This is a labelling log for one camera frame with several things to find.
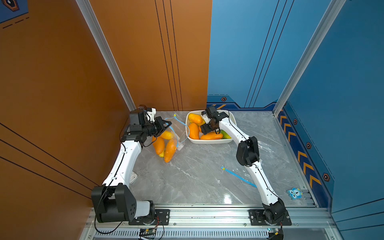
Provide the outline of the clear zip-top bag blue zipper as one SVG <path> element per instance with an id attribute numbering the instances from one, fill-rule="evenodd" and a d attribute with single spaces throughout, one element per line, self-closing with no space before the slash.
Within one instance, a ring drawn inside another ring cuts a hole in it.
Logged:
<path id="1" fill-rule="evenodd" d="M 166 117 L 165 120 L 171 122 L 171 125 L 159 137 L 152 137 L 151 146 L 165 163 L 169 163 L 175 153 L 184 147 L 190 128 L 177 117 L 176 113 L 172 117 Z"/>

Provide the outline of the large orange mango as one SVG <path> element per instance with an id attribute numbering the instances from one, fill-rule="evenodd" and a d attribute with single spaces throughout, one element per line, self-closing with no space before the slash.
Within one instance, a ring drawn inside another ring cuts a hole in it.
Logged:
<path id="1" fill-rule="evenodd" d="M 153 136 L 152 142 L 157 155 L 159 155 L 162 151 L 165 151 L 165 141 L 163 138 Z"/>

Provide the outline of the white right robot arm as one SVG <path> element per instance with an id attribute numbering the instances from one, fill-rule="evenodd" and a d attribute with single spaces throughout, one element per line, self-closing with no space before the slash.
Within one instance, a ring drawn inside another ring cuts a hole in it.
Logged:
<path id="1" fill-rule="evenodd" d="M 203 134 L 206 135 L 216 130 L 225 131 L 238 145 L 236 159 L 247 169 L 257 186 L 262 198 L 266 224 L 281 225 L 287 219 L 288 211 L 264 173 L 257 138 L 244 133 L 231 122 L 227 113 L 218 112 L 214 106 L 206 108 L 201 114 L 205 121 L 201 126 Z"/>

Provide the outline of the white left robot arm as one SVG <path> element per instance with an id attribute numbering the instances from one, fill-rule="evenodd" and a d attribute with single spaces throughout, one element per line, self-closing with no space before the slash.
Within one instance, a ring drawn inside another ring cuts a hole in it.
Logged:
<path id="1" fill-rule="evenodd" d="M 134 222 L 145 225 L 155 221 L 155 205 L 151 200 L 136 200 L 129 189 L 134 165 L 148 137 L 158 139 L 172 122 L 161 117 L 154 121 L 130 117 L 131 123 L 121 138 L 120 152 L 114 166 L 100 187 L 93 188 L 91 199 L 99 223 Z"/>

